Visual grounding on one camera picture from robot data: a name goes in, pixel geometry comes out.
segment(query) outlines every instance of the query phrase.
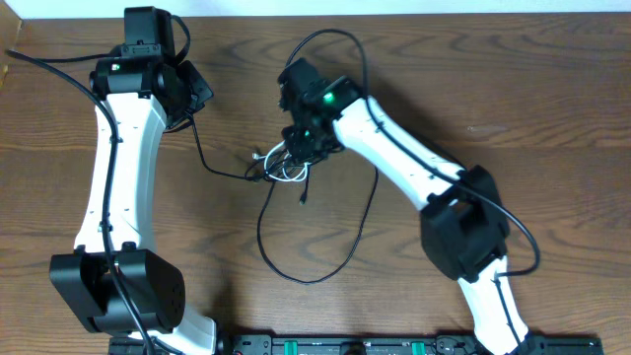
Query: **tabletop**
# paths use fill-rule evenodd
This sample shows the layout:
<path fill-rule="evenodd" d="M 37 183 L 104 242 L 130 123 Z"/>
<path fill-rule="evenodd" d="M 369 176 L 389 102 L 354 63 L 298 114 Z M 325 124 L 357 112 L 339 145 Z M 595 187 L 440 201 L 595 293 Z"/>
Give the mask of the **tabletop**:
<path fill-rule="evenodd" d="M 602 338 L 628 353 L 631 328 L 631 15 L 427 15 L 190 18 L 188 56 L 216 96 L 196 116 L 211 167 L 241 174 L 291 123 L 276 79 L 311 32 L 342 28 L 369 55 L 371 93 L 390 117 L 495 178 L 534 233 L 539 270 L 511 280 L 526 324 Z M 182 34 L 176 30 L 177 45 Z M 17 49 L 37 57 L 109 51 L 122 20 L 26 21 Z M 359 81 L 351 41 L 325 35 L 301 52 L 331 79 Z M 57 67 L 87 85 L 94 62 Z M 13 63 L 0 91 L 0 352 L 103 354 L 107 336 L 80 326 L 48 279 L 72 251 L 96 151 L 94 106 L 67 83 Z M 262 231 L 268 255 L 316 278 L 356 237 L 372 167 L 348 151 L 301 184 L 279 184 Z M 256 246 L 268 184 L 218 177 L 190 130 L 163 137 L 156 170 L 158 253 L 184 275 L 187 302 L 231 332 L 469 332 L 458 285 L 428 260 L 418 214 L 382 178 L 363 240 L 340 274 L 305 287 L 277 277 Z M 510 268 L 531 263 L 512 227 Z"/>

